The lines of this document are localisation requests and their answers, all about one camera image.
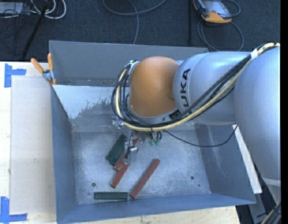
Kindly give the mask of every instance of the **orange device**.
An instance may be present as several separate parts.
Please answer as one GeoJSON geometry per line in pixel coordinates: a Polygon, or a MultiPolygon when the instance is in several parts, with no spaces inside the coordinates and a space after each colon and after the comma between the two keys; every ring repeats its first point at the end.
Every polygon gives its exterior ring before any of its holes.
{"type": "Polygon", "coordinates": [[[219,0],[193,0],[200,16],[211,23],[228,23],[232,20],[227,7],[219,0]]]}

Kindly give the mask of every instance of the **black cable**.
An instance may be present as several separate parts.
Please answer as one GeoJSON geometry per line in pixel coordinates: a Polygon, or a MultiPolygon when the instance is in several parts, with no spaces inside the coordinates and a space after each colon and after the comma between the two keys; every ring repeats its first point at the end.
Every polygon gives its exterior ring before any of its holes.
{"type": "Polygon", "coordinates": [[[237,8],[238,8],[238,12],[237,13],[235,13],[235,14],[231,14],[231,16],[232,17],[235,17],[235,16],[237,16],[238,14],[240,14],[241,13],[241,9],[240,9],[240,6],[236,3],[236,2],[234,2],[233,0],[220,0],[221,2],[223,2],[223,1],[229,1],[229,2],[232,2],[232,3],[234,3],[236,6],[237,6],[237,8]]]}
{"type": "Polygon", "coordinates": [[[166,132],[166,133],[168,133],[168,134],[171,135],[172,137],[174,137],[174,138],[176,138],[176,139],[178,139],[178,140],[180,140],[180,141],[183,141],[184,143],[187,143],[187,144],[190,144],[190,145],[193,145],[193,146],[196,146],[196,147],[218,147],[218,146],[222,146],[222,145],[226,144],[226,143],[231,139],[231,137],[232,137],[233,134],[235,133],[235,130],[237,129],[237,127],[238,127],[238,125],[236,125],[236,127],[235,127],[234,130],[232,131],[230,137],[229,137],[225,142],[220,143],[220,144],[216,144],[216,145],[198,145],[198,144],[193,144],[193,143],[190,143],[190,142],[188,142],[188,141],[186,141],[186,140],[183,140],[183,139],[175,136],[174,134],[170,133],[170,132],[167,131],[167,130],[163,130],[163,131],[166,132]]]}
{"type": "MultiPolygon", "coordinates": [[[[219,51],[218,49],[216,49],[216,48],[214,48],[212,45],[210,45],[210,44],[208,43],[208,41],[206,40],[205,35],[204,35],[204,32],[203,32],[203,24],[204,24],[204,23],[202,23],[202,22],[203,22],[203,20],[201,19],[201,20],[198,22],[198,25],[197,25],[198,35],[200,36],[200,38],[202,39],[202,41],[208,46],[208,48],[209,48],[210,50],[212,49],[212,50],[215,50],[215,51],[219,51]]],[[[241,37],[241,46],[240,46],[240,48],[239,48],[237,51],[241,51],[241,49],[243,48],[243,44],[244,44],[243,34],[242,34],[241,30],[239,29],[239,27],[236,26],[234,22],[231,21],[230,23],[238,30],[238,32],[239,32],[239,34],[240,34],[240,37],[241,37]]]]}
{"type": "Polygon", "coordinates": [[[134,8],[135,12],[134,13],[120,13],[120,12],[116,12],[116,11],[113,11],[111,10],[110,8],[108,8],[105,4],[105,0],[103,0],[103,6],[110,12],[114,13],[114,14],[117,14],[117,15],[126,15],[126,16],[129,16],[129,15],[136,15],[137,17],[137,29],[136,29],[136,35],[135,35],[135,38],[134,38],[134,42],[133,42],[133,45],[136,44],[136,40],[137,40],[137,36],[138,36],[138,32],[139,32],[139,14],[143,14],[143,13],[146,13],[146,12],[150,12],[154,9],[156,9],[157,7],[161,6],[165,1],[167,0],[163,0],[161,3],[159,3],[158,5],[152,7],[152,8],[149,8],[149,9],[146,9],[144,11],[140,11],[138,12],[137,9],[136,9],[136,6],[132,3],[131,0],[127,0],[134,8]]]}

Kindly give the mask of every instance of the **yellow cable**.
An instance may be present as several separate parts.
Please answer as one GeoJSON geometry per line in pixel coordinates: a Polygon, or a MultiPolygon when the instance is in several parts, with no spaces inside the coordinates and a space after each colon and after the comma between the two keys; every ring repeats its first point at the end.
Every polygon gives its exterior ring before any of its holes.
{"type": "MultiPolygon", "coordinates": [[[[279,43],[274,44],[274,43],[268,43],[266,45],[264,45],[263,47],[261,47],[259,49],[259,51],[257,51],[257,56],[262,54],[267,48],[272,47],[272,46],[280,46],[279,43]]],[[[169,128],[173,128],[176,127],[178,125],[181,125],[195,117],[197,117],[198,115],[200,115],[202,112],[204,112],[206,109],[208,109],[211,105],[213,105],[220,97],[221,95],[223,95],[223,93],[225,93],[232,85],[235,84],[237,78],[239,77],[239,75],[242,73],[242,71],[244,70],[244,68],[251,62],[252,60],[249,60],[244,67],[234,76],[234,78],[215,96],[213,97],[210,101],[208,101],[205,105],[203,105],[202,107],[200,107],[199,109],[197,109],[195,112],[193,112],[192,114],[190,114],[189,116],[173,123],[173,124],[169,124],[169,125],[165,125],[165,126],[161,126],[161,127],[138,127],[138,126],[134,126],[131,125],[127,122],[123,123],[133,129],[133,130],[137,130],[137,131],[162,131],[164,129],[169,129],[169,128]]],[[[123,75],[125,74],[126,69],[122,72],[120,78],[118,81],[120,81],[123,77],[123,75]]],[[[119,87],[117,87],[116,89],[116,95],[115,95],[115,99],[116,99],[116,111],[118,112],[120,117],[123,117],[121,112],[120,112],[120,107],[119,107],[119,102],[118,102],[118,93],[119,93],[119,87]]]]}

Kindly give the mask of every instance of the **red stick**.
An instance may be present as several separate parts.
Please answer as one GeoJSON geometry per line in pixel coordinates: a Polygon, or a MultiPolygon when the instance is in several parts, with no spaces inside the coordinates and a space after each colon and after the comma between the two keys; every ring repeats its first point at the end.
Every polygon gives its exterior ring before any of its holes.
{"type": "Polygon", "coordinates": [[[136,187],[133,189],[133,191],[130,194],[130,197],[132,199],[135,199],[138,193],[141,191],[141,189],[144,187],[144,185],[147,183],[148,179],[151,177],[153,172],[156,170],[160,163],[159,159],[156,159],[149,167],[149,169],[146,171],[144,176],[141,178],[141,180],[138,182],[136,187]]]}

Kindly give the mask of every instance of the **dark green bar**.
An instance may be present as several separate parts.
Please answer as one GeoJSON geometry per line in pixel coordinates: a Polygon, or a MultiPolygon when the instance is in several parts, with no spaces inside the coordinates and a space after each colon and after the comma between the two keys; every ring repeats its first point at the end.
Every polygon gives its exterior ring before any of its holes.
{"type": "Polygon", "coordinates": [[[128,199],[128,192],[95,192],[94,199],[128,199]]]}
{"type": "Polygon", "coordinates": [[[106,157],[106,159],[112,165],[115,165],[117,163],[122,153],[124,152],[125,138],[126,136],[122,133],[106,157]]]}

